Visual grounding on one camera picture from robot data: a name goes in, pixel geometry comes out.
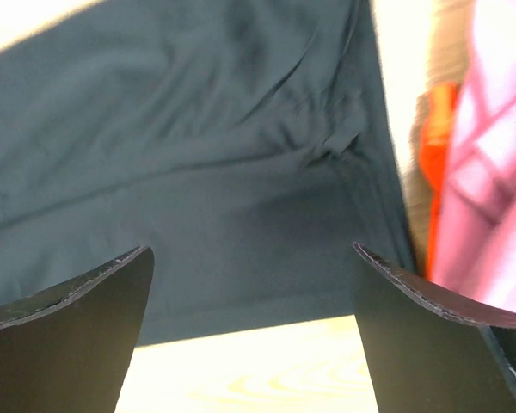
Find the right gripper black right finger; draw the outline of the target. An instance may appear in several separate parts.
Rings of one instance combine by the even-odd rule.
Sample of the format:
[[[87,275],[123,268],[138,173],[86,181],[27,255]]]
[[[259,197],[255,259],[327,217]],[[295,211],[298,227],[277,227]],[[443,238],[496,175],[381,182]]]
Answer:
[[[516,313],[354,244],[354,314],[381,412],[516,412]]]

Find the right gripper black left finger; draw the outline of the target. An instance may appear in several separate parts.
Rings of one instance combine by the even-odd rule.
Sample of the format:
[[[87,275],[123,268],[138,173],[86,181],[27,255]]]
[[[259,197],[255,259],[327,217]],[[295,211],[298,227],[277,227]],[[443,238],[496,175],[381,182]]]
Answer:
[[[113,412],[153,272],[152,249],[138,247],[0,305],[0,412]]]

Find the black t shirt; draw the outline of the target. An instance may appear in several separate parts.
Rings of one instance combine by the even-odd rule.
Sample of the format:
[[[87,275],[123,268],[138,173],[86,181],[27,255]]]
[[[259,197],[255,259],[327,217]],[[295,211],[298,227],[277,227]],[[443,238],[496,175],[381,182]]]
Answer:
[[[106,1],[0,53],[0,305],[139,245],[143,344],[414,265],[367,1]]]

